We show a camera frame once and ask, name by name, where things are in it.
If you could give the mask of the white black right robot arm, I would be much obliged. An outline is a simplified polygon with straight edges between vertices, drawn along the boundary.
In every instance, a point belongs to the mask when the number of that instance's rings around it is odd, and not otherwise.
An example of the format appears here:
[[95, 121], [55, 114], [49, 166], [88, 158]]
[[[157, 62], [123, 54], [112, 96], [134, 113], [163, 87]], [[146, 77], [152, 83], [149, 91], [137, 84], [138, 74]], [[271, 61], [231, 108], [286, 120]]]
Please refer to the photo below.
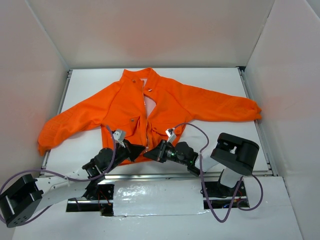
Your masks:
[[158, 163], [171, 161], [184, 165], [196, 177], [221, 164], [225, 169], [217, 189], [221, 195], [228, 196], [235, 190], [240, 177], [252, 175], [259, 150], [257, 143], [223, 132], [218, 136], [216, 147], [207, 157], [195, 152], [185, 141], [172, 145], [170, 139], [162, 140], [143, 156]]

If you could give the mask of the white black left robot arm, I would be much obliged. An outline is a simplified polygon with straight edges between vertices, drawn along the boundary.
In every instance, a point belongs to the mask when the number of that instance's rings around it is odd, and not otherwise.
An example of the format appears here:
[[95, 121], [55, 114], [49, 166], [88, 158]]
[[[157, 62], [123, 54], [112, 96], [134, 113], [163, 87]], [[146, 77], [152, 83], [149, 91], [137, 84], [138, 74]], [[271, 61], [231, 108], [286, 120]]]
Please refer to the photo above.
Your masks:
[[115, 150], [101, 149], [88, 163], [70, 173], [52, 173], [39, 178], [30, 173], [22, 175], [0, 195], [5, 225], [8, 228], [23, 226], [31, 221], [34, 213], [64, 200], [95, 198], [98, 184], [107, 173], [125, 160], [134, 162], [144, 150], [143, 145], [131, 144], [125, 139], [115, 144]]

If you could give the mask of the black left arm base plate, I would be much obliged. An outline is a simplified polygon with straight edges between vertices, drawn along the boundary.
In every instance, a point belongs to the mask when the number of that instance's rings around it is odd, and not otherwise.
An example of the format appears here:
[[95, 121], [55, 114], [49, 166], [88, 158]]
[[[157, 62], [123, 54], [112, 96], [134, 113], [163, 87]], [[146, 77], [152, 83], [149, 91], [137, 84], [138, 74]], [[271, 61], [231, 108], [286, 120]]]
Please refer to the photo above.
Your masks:
[[114, 215], [114, 190], [114, 184], [99, 184], [96, 195], [89, 199], [85, 197], [70, 198], [67, 201], [66, 212], [97, 212], [103, 217], [112, 217]]

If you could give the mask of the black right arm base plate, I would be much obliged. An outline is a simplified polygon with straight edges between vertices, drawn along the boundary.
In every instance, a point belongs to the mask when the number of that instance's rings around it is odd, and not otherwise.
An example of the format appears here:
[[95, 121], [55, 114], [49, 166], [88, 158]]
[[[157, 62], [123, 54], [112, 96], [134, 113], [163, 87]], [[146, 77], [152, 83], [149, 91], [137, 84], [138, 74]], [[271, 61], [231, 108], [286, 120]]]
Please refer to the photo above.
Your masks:
[[[236, 185], [234, 188], [229, 188], [221, 185], [218, 181], [206, 181], [205, 187], [211, 207], [213, 209], [227, 209], [229, 207], [233, 194], [236, 190]], [[250, 207], [249, 201], [247, 200], [247, 191], [244, 181], [242, 181], [239, 186], [232, 204], [232, 208], [237, 208], [238, 202], [238, 206], [240, 208]]]

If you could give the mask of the orange zip-up jacket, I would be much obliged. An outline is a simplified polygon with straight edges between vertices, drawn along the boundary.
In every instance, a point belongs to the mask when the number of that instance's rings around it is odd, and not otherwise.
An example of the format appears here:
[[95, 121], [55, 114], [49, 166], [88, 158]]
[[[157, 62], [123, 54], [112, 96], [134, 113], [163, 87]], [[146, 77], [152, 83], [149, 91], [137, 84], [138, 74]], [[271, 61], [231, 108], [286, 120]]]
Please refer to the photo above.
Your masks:
[[101, 129], [102, 145], [112, 148], [110, 131], [125, 131], [132, 144], [147, 151], [185, 123], [249, 122], [261, 119], [261, 108], [248, 98], [180, 83], [152, 68], [124, 70], [120, 80], [47, 121], [37, 139], [40, 155], [82, 131]]

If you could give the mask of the aluminium table frame rail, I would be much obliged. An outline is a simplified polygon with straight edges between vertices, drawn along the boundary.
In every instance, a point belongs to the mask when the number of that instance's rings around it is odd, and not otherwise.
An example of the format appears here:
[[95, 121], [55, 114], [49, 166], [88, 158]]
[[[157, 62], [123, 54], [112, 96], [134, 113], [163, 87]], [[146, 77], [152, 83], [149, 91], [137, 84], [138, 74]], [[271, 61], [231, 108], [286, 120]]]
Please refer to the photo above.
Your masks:
[[[243, 74], [239, 68], [157, 68], [156, 72], [190, 86], [196, 86], [228, 95], [248, 96]], [[65, 111], [87, 99], [122, 76], [121, 68], [73, 69], [68, 72], [59, 106]], [[194, 150], [210, 155], [219, 134], [228, 133], [257, 143], [260, 147], [253, 173], [256, 176], [273, 175], [269, 158], [256, 122], [203, 122], [193, 121], [185, 128], [181, 140]], [[46, 153], [43, 168], [66, 174], [88, 163], [102, 148], [101, 130], [95, 128], [75, 134], [61, 145]], [[109, 174], [110, 179], [178, 179], [190, 178], [187, 168], [175, 162], [148, 161], [119, 166]]]

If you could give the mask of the white foam cover panel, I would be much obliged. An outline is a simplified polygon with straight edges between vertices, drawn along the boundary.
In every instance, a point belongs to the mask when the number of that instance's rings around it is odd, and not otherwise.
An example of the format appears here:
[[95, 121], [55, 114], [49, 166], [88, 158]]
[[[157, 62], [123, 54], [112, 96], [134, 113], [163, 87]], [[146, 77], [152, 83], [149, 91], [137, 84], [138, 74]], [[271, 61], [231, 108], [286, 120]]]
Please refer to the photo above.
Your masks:
[[205, 209], [201, 189], [198, 179], [117, 181], [113, 214], [124, 217], [202, 214]]

